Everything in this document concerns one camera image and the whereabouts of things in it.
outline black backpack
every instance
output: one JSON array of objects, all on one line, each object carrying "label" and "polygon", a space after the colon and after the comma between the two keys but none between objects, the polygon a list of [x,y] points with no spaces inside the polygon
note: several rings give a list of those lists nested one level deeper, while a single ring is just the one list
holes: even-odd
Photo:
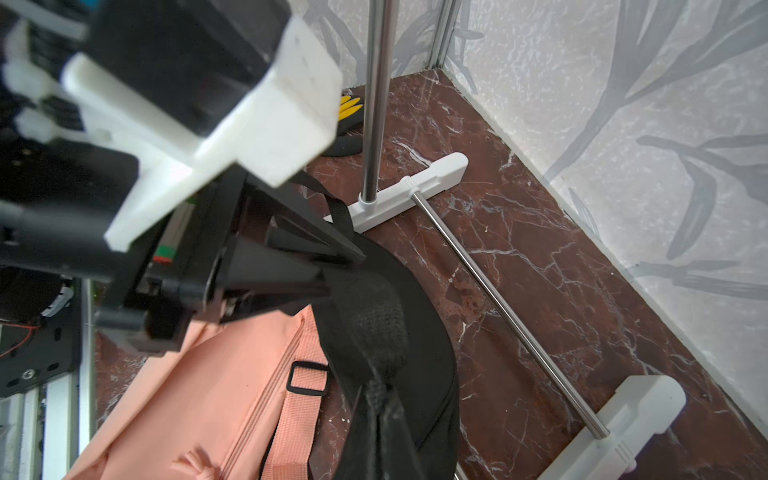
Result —
[{"label": "black backpack", "polygon": [[331,298],[315,302],[320,344],[346,401],[349,433],[334,480],[453,478],[458,376],[451,340],[419,282],[377,243],[353,231],[346,205],[325,195],[333,225],[366,255],[323,268]]}]

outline pink strap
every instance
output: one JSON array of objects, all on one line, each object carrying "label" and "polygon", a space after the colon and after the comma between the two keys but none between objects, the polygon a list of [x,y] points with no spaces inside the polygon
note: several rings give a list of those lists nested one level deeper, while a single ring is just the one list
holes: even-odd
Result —
[{"label": "pink strap", "polygon": [[170,467],[173,470],[186,473],[187,475],[194,476],[196,480],[217,480],[216,469],[205,465],[203,459],[197,454],[197,452],[190,451],[184,455],[184,460],[174,460],[170,463]]},{"label": "pink strap", "polygon": [[[303,311],[301,340],[296,350],[296,361],[328,365],[317,335],[315,315],[311,307]],[[323,391],[327,372],[296,367],[291,386],[300,389]],[[262,480],[306,480],[310,450],[315,438],[315,424],[320,411],[320,396],[300,395],[287,392],[280,413],[280,421],[272,442],[270,454],[261,474]]]}]

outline wallpaper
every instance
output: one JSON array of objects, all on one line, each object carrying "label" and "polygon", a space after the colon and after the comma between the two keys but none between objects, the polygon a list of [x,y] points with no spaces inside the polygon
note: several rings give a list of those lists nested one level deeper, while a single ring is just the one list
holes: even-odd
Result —
[{"label": "wallpaper", "polygon": [[[344,86],[366,83],[369,0],[289,0],[326,46],[344,74]],[[423,70],[429,57],[442,0],[399,3],[392,76]]]},{"label": "wallpaper", "polygon": [[464,0],[446,71],[768,432],[768,0]]}]

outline marble floor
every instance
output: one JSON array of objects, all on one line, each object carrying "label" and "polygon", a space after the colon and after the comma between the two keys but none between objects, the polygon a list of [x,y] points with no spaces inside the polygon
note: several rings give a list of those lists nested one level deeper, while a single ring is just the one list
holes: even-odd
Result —
[{"label": "marble floor", "polygon": [[[392,80],[384,143],[381,188],[451,152],[467,155],[463,181],[430,203],[594,409],[629,375],[663,373],[683,386],[685,409],[623,478],[768,478],[765,438],[442,72]],[[309,171],[356,200],[359,155],[321,157]],[[536,478],[580,421],[420,212],[366,235],[415,274],[452,338],[469,478]],[[103,420],[142,360],[100,338],[97,361]],[[315,480],[332,478],[349,417],[334,386],[310,458]]]}]

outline black nylon strap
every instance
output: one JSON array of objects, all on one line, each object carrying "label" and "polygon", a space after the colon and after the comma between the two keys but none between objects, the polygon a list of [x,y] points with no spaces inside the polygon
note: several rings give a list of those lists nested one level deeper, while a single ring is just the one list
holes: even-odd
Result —
[{"label": "black nylon strap", "polygon": [[360,270],[323,269],[331,297],[374,376],[390,382],[406,364],[408,335],[397,292],[384,277]]},{"label": "black nylon strap", "polygon": [[347,208],[344,202],[334,197],[315,177],[302,170],[298,174],[293,175],[290,182],[292,184],[303,185],[313,192],[322,194],[326,198],[328,210],[331,212],[333,225],[336,229],[346,237],[354,235],[355,227],[353,226],[352,218],[349,215],[349,208]]}]

